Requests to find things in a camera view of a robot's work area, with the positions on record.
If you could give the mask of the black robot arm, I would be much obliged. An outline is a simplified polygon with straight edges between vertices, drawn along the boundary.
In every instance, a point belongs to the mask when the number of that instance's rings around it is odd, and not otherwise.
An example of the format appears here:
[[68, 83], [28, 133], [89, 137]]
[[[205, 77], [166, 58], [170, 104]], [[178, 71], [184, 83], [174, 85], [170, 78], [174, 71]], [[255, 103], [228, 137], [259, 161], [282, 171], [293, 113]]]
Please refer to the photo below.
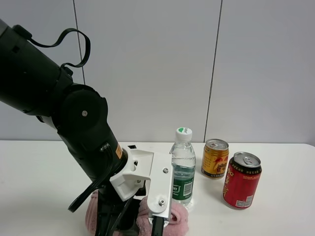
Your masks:
[[73, 64], [57, 65], [20, 25], [0, 24], [0, 99], [54, 128], [91, 180], [69, 206], [75, 212], [98, 192], [96, 235], [136, 234], [139, 197], [146, 196], [152, 235], [163, 235], [171, 218], [171, 155], [121, 146], [108, 122], [108, 104], [72, 79]]

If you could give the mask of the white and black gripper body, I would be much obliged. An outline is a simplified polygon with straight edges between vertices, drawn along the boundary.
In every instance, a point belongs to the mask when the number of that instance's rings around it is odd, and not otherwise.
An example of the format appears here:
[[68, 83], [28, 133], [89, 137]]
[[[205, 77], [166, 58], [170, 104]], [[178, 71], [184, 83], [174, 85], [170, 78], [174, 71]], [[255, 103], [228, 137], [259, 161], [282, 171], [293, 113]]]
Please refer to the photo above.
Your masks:
[[128, 146], [123, 151], [126, 165], [98, 188], [97, 236], [111, 236], [115, 231], [138, 234], [136, 196], [148, 197], [149, 222], [154, 215], [169, 218], [171, 212], [172, 156]]

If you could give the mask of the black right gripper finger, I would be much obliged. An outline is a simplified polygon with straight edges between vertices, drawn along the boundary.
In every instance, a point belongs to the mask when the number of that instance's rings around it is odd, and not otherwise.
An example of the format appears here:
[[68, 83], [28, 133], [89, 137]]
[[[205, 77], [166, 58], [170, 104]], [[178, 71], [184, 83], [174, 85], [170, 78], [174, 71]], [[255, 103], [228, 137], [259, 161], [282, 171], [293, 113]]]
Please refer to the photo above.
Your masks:
[[151, 236], [163, 236], [164, 218], [154, 216], [152, 220], [152, 233]]

